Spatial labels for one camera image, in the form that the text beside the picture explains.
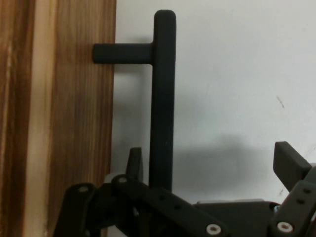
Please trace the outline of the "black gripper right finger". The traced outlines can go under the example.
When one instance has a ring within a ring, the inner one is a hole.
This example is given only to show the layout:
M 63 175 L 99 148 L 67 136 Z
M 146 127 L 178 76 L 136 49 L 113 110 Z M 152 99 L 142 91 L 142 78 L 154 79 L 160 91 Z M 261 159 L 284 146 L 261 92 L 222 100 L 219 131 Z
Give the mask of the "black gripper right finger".
M 276 142 L 273 170 L 289 194 L 269 222 L 269 236 L 313 237 L 316 234 L 316 167 L 289 143 Z

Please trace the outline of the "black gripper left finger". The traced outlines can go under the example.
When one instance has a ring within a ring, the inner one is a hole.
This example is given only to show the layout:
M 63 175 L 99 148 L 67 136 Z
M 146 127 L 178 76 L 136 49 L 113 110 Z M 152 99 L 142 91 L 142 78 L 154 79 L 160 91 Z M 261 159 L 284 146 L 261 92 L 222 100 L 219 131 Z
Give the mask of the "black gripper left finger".
M 142 181 L 140 148 L 129 153 L 126 172 L 96 187 L 69 187 L 54 230 L 56 237 L 98 237 L 115 226 L 128 237 L 228 237 L 228 227 L 161 188 Z

